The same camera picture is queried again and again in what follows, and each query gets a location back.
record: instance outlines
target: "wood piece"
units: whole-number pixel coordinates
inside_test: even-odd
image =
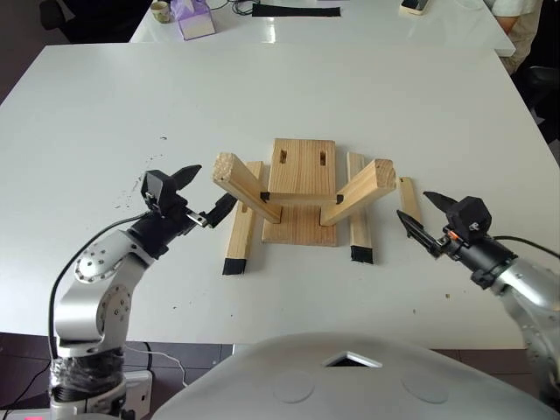
[[[403,210],[407,215],[414,217],[422,224],[422,214],[420,213],[420,207],[418,206],[412,179],[400,177],[399,180],[399,189],[401,191],[401,210]]]
[[[342,203],[321,207],[321,225],[332,226],[395,188],[393,162],[375,159],[340,189],[338,194],[344,195]]]
[[[336,204],[336,194],[298,194],[295,192],[266,192],[266,202],[286,206],[306,205],[322,206],[324,204]]]
[[[277,138],[268,191],[290,194],[336,194],[335,143]],[[320,206],[283,206],[278,224],[264,221],[264,242],[336,246],[336,227],[319,224]]]
[[[346,175],[348,182],[352,180],[366,166],[366,159],[359,153],[346,154]],[[371,231],[368,215],[365,209],[360,209],[348,216],[350,224],[350,255],[352,261],[360,263],[374,263],[374,250],[371,241]]]
[[[263,162],[247,162],[246,166],[255,175],[255,178],[262,182]],[[241,274],[245,271],[245,265],[251,250],[255,220],[255,211],[239,201],[235,209],[234,226],[229,237],[223,275]]]
[[[220,153],[213,166],[213,182],[271,223],[279,223],[282,207],[261,200],[263,184],[233,153]]]

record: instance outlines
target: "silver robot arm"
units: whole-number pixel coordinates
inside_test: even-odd
[[[87,413],[133,418],[134,413],[123,411],[123,346],[134,289],[169,242],[196,226],[215,227],[235,205],[226,194],[209,213],[189,209],[176,191],[199,169],[188,166],[170,177],[146,172],[142,195],[150,211],[76,260],[74,281],[54,312],[59,338],[51,367],[52,420]]]
[[[518,258],[491,290],[521,329],[541,399],[560,408],[560,278]]]
[[[457,202],[436,192],[424,195],[447,216],[445,235],[435,240],[417,220],[397,211],[408,237],[435,258],[447,255],[465,265],[471,280],[501,300],[521,330],[541,400],[560,410],[560,277],[489,236],[492,217],[481,199]]]

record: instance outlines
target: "white table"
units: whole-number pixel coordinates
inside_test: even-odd
[[[269,163],[275,137],[335,140],[340,186],[346,151],[392,158],[419,191],[484,198],[495,235],[560,249],[557,164],[491,51],[48,46],[0,106],[0,331],[46,333],[54,278],[98,229],[144,211],[144,171],[203,164],[183,194],[208,210],[223,194],[211,181],[217,154]],[[334,330],[427,347],[520,347],[500,302],[465,268],[406,239],[399,206],[398,192],[372,206],[375,266],[350,261],[343,222],[337,248],[256,235],[247,273],[223,277],[233,217],[196,229],[138,285],[129,337],[252,343]],[[426,199],[421,210],[439,235],[444,215]]]
[[[217,7],[225,0],[208,0]],[[231,6],[213,10],[218,33],[189,42],[201,43],[306,43],[447,46],[488,48],[509,57],[515,47],[498,26],[482,0],[468,10],[455,0],[430,0],[424,15],[400,12],[402,0],[267,0],[266,4],[293,7],[340,6],[342,17],[243,17]],[[130,42],[184,42],[175,23],[160,24],[146,13]]]

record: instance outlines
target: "purple tissue box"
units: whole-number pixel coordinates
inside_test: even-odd
[[[171,12],[185,40],[216,33],[210,8],[205,0],[171,0]]]

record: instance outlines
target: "dark floor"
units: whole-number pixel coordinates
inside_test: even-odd
[[[138,350],[146,349],[142,342],[129,342],[128,345]],[[150,343],[150,347],[152,351],[181,360],[186,368],[187,383],[196,381],[232,353],[230,345]],[[437,351],[536,396],[536,386],[522,350]],[[46,337],[0,333],[0,407],[11,404],[48,360]],[[145,354],[131,351],[125,354],[125,371],[144,370],[147,363]],[[182,389],[182,372],[173,361],[157,355],[153,357],[151,370],[154,374],[151,412],[154,412]],[[35,381],[25,396],[26,402],[18,407],[48,407],[47,385],[48,371]]]
[[[130,341],[128,346],[146,350],[142,342]],[[192,383],[232,353],[230,345],[150,343],[151,350],[179,359],[186,369],[186,382]],[[46,337],[0,332],[0,408],[7,406],[25,389],[30,379],[49,361]],[[124,370],[145,370],[146,354],[126,351]],[[177,394],[183,387],[183,373],[174,361],[154,355],[151,372],[154,382],[151,394],[152,412]],[[48,371],[33,383],[18,408],[48,407],[46,389]]]

